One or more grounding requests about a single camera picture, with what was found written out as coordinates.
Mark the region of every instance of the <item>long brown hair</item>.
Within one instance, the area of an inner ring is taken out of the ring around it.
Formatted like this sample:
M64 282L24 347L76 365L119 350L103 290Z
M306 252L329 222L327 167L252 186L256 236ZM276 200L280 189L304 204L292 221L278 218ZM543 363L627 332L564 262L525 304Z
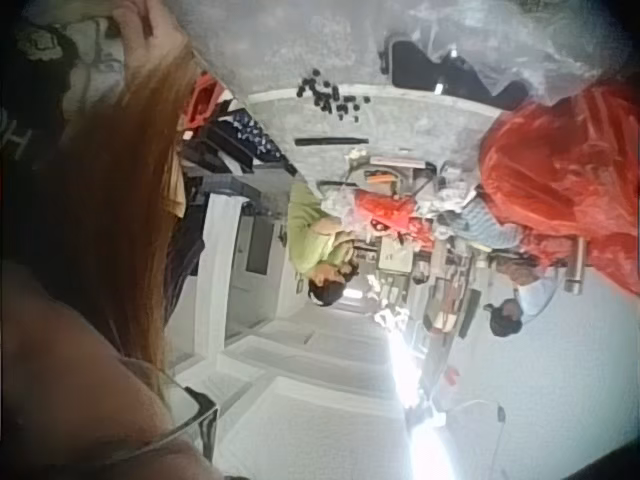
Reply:
M115 104L76 121L54 161L37 172L30 225L22 229L23 259L50 294L78 310L123 355L158 367L175 223L163 197L195 78L185 50L131 82Z

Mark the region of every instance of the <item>glasses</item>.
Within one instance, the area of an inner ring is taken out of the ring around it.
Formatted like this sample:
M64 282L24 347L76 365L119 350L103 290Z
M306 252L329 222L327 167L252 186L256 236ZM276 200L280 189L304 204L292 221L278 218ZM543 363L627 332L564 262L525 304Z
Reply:
M133 375L135 381L142 382L160 399L171 417L167 432L143 446L130 447L119 442L105 445L99 449L102 451L102 460L99 461L73 466L49 466L45 470L56 475L102 470L158 452L178 439L187 440L196 448L199 447L203 456L211 463L218 420L216 403L204 393L180 386L167 374L145 362L132 359L121 359L120 362L127 374Z

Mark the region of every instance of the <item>metal cylinder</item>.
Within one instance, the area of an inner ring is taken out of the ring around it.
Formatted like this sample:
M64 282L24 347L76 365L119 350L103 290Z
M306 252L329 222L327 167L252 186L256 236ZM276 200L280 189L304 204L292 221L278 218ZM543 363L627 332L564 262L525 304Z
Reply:
M573 251L571 252L565 275L564 289L566 292L582 295L586 263L587 241L583 237L577 237L574 241Z

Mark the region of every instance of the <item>person in green shirt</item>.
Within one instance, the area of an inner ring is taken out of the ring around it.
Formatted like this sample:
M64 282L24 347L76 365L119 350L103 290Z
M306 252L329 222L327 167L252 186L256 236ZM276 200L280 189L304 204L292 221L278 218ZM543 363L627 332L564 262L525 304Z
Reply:
M291 187L287 229L289 258L309 280L309 296L323 306L333 304L357 274L353 234L320 208L320 200L302 180Z

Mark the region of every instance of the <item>green shirt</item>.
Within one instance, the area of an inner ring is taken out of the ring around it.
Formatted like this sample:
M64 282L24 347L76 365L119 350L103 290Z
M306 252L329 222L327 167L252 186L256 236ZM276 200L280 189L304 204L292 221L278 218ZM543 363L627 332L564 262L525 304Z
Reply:
M336 266L343 263L347 245L333 248L335 235L321 235L311 229L314 223L328 216L307 184L294 182L289 199L287 236L289 258L296 271L306 274L320 262Z

